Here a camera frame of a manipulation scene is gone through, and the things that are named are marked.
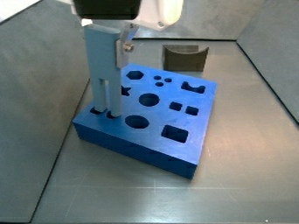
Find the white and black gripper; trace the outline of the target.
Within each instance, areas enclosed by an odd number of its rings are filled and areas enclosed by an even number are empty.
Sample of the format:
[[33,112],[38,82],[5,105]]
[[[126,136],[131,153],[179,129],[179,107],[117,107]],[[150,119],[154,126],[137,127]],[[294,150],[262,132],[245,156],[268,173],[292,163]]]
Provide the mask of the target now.
[[139,26],[166,29],[181,19],[185,0],[61,0],[71,5],[71,11],[82,19],[123,20],[126,25],[117,41],[117,66],[129,63],[129,54],[135,50],[133,39]]

